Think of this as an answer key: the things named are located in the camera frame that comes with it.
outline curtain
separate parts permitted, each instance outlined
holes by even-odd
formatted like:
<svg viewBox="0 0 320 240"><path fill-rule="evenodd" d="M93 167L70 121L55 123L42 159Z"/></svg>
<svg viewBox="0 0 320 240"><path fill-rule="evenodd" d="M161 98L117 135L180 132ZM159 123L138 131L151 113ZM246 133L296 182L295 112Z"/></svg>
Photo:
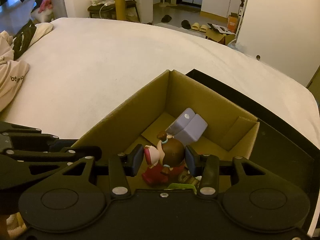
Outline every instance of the curtain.
<svg viewBox="0 0 320 240"><path fill-rule="evenodd" d="M15 35L30 19L34 6L35 0L7 0L0 6L0 32Z"/></svg>

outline toy figure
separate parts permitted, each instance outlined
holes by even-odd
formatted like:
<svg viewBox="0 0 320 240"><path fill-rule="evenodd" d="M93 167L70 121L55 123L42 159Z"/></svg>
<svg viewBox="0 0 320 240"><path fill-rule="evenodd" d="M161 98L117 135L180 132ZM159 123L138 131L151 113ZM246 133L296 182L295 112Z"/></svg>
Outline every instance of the toy figure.
<svg viewBox="0 0 320 240"><path fill-rule="evenodd" d="M165 131L161 131L157 138L160 139L157 148L147 145L144 149L147 164L151 166L142 178L150 186L167 183L169 178L177 177L184 170L183 144Z"/></svg>

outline open cardboard box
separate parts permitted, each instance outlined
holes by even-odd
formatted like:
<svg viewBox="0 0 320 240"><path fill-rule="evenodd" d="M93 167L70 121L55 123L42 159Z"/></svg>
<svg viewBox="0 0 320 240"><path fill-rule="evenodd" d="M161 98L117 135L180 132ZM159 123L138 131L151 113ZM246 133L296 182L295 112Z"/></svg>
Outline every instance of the open cardboard box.
<svg viewBox="0 0 320 240"><path fill-rule="evenodd" d="M191 144L198 154L216 155L221 160L237 155L250 157L259 129L257 118L176 70L166 70L144 86L74 146L99 146L102 160L111 154L128 154L137 144L156 146L158 132L188 107L208 123L202 137ZM141 178L146 168L144 160L138 175L128 177L132 190L149 188Z"/></svg>

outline floor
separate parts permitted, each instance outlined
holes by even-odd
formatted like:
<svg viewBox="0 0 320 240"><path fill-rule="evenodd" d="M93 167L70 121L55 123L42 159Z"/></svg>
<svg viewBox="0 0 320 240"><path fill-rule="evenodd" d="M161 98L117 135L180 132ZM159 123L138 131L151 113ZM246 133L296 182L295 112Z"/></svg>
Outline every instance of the floor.
<svg viewBox="0 0 320 240"><path fill-rule="evenodd" d="M200 24L212 23L227 27L227 23L222 23L210 18L200 16L200 8L193 8L185 5L178 5L177 7L160 7L160 4L153 5L153 25L160 23L164 15L168 14L172 20L167 24L176 27L181 27L183 20L188 20L190 25L197 22Z"/></svg>

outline white bed sheet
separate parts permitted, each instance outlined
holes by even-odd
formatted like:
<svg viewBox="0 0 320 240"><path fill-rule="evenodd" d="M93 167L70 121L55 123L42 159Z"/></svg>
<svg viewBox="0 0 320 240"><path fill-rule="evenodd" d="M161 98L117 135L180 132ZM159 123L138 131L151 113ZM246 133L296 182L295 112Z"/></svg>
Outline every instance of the white bed sheet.
<svg viewBox="0 0 320 240"><path fill-rule="evenodd" d="M2 121L80 138L164 70L186 74L196 68L263 105L320 148L320 118L312 94L238 51L138 23L60 18L52 24L54 30L20 58L30 70Z"/></svg>

